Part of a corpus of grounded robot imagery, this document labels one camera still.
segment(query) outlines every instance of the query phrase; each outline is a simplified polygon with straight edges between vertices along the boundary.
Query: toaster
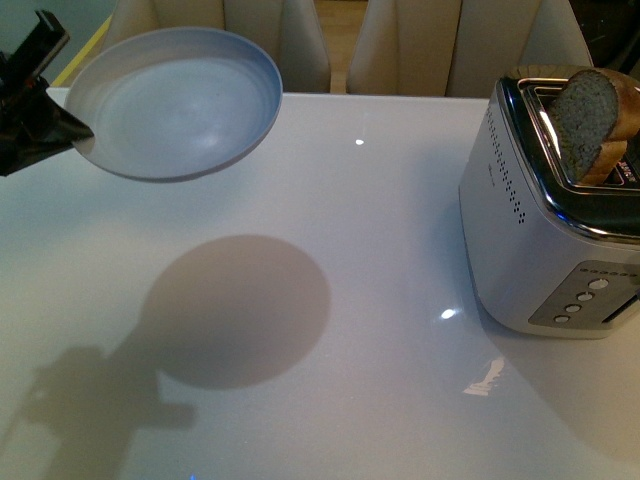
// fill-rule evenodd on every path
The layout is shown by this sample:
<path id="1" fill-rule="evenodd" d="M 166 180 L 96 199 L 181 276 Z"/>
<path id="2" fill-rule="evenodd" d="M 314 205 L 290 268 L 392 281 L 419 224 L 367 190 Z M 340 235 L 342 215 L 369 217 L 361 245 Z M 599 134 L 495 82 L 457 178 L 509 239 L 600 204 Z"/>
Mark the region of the toaster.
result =
<path id="1" fill-rule="evenodd" d="M 476 297 L 513 330 L 604 338 L 640 315 L 640 148 L 570 182 L 547 115 L 570 75 L 531 70 L 496 83 L 459 186 Z"/>

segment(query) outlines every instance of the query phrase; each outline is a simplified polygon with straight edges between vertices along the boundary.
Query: white chair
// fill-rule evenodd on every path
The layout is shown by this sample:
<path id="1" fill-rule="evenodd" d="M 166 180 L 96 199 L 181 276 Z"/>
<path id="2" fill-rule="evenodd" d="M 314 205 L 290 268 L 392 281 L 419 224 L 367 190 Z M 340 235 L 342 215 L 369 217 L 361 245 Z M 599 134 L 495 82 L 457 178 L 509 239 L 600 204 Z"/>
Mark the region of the white chair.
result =
<path id="1" fill-rule="evenodd" d="M 529 64 L 593 65 L 568 0 L 369 0 L 347 92 L 488 98 Z"/>
<path id="2" fill-rule="evenodd" d="M 134 35 L 203 26 L 242 35 L 274 60 L 288 92 L 328 92 L 329 55 L 313 0 L 118 0 L 103 50 Z"/>

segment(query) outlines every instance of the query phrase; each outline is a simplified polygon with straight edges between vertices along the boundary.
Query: glossy table surface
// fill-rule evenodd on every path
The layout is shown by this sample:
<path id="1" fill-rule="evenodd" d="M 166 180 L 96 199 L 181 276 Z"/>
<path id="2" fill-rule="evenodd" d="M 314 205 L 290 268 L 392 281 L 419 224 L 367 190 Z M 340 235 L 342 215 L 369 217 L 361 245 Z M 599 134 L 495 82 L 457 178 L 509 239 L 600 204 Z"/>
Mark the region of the glossy table surface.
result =
<path id="1" fill-rule="evenodd" d="M 475 300 L 485 107 L 287 94 L 196 180 L 0 179 L 0 478 L 640 478 L 640 321 L 538 338 Z"/>

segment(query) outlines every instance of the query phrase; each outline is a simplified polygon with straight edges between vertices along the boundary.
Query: wooden floor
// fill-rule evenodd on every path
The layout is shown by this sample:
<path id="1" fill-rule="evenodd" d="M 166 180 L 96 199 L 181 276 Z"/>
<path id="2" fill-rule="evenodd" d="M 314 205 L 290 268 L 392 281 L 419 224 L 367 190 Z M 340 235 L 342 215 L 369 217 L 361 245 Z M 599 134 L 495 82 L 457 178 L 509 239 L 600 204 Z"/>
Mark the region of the wooden floor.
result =
<path id="1" fill-rule="evenodd" d="M 365 0 L 315 0 L 331 62 L 331 93 L 345 93 L 347 68 L 367 8 Z M 98 30 L 85 48 L 53 82 L 68 87 L 102 46 L 105 29 Z"/>

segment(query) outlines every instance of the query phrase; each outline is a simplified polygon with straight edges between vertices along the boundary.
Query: plate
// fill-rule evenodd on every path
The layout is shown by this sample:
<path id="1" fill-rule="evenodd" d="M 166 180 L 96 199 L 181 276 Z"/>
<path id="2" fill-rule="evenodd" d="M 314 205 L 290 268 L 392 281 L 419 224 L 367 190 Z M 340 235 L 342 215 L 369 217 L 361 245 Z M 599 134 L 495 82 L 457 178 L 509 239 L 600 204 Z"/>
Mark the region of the plate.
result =
<path id="1" fill-rule="evenodd" d="M 65 109 L 94 138 L 74 144 L 124 177 L 178 181 L 224 168 L 267 135 L 282 102 L 273 60 L 244 37 L 180 27 L 125 40 L 75 79 Z"/>

